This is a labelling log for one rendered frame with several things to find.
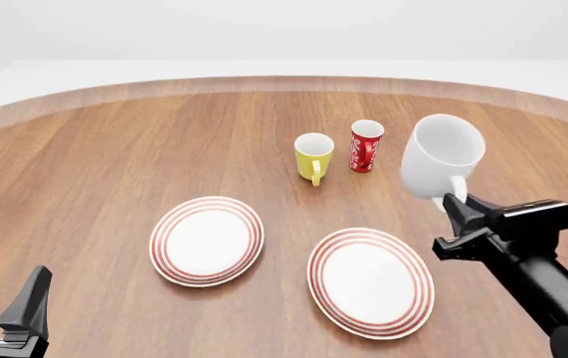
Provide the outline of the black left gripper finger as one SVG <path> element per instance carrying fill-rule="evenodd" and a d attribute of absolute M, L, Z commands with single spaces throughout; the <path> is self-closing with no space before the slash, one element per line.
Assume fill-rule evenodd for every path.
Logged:
<path fill-rule="evenodd" d="M 19 294 L 1 313 L 5 342 L 26 342 L 32 336 L 49 339 L 47 304 L 52 276 L 48 268 L 35 267 Z"/>

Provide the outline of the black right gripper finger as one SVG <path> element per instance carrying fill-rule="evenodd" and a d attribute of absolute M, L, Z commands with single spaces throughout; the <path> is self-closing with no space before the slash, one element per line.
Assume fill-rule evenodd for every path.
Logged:
<path fill-rule="evenodd" d="M 478 196 L 468 194 L 465 205 L 471 217 L 497 217 L 501 214 L 501 207 L 480 199 Z"/>
<path fill-rule="evenodd" d="M 484 217 L 471 217 L 465 202 L 462 202 L 452 193 L 444 195 L 443 207 L 451 223 L 455 238 L 460 238 L 484 227 Z"/>

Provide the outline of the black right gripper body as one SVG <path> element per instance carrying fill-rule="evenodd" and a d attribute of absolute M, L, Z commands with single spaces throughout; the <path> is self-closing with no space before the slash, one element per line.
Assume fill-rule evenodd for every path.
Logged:
<path fill-rule="evenodd" d="M 482 228 L 453 241 L 435 238 L 432 249 L 440 261 L 487 261 L 493 235 L 490 229 Z"/>

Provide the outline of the white plate with red rings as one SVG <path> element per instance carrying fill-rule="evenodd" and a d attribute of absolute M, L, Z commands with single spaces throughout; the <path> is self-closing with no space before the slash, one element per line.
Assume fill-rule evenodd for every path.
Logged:
<path fill-rule="evenodd" d="M 177 205 L 159 220 L 148 254 L 164 279 L 207 287 L 245 272 L 264 243 L 264 225 L 253 208 L 225 196 L 204 196 Z"/>
<path fill-rule="evenodd" d="M 375 229 L 324 237 L 307 262 L 307 285 L 321 312 L 348 333 L 401 339 L 419 330 L 435 302 L 433 278 L 400 239 Z"/>

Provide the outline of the red patterned mug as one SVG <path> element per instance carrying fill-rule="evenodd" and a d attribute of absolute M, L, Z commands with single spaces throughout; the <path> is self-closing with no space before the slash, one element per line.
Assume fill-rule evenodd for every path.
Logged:
<path fill-rule="evenodd" d="M 384 131 L 382 124 L 370 119 L 351 125 L 350 169 L 359 173 L 372 170 Z"/>

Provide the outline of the yellow and white mug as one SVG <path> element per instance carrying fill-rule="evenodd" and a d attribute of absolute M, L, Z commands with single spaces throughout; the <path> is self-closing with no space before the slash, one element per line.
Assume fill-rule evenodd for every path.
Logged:
<path fill-rule="evenodd" d="M 323 133 L 304 133 L 294 141 L 294 150 L 298 174 L 318 187 L 331 160 L 333 140 Z"/>

